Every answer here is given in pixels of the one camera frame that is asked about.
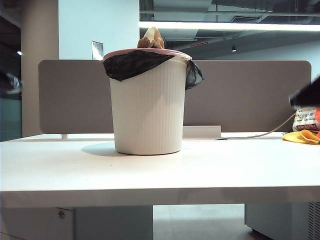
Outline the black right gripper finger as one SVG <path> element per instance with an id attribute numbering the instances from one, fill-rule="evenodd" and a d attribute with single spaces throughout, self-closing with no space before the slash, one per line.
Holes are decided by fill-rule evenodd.
<path id="1" fill-rule="evenodd" d="M 320 75 L 308 85 L 289 96 L 293 108 L 320 107 Z"/>

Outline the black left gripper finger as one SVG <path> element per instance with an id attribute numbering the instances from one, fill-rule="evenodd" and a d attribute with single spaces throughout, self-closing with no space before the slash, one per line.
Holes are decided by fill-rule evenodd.
<path id="1" fill-rule="evenodd" d="M 0 93 L 18 94 L 23 90 L 24 84 L 21 79 L 11 73 L 0 73 Z"/>

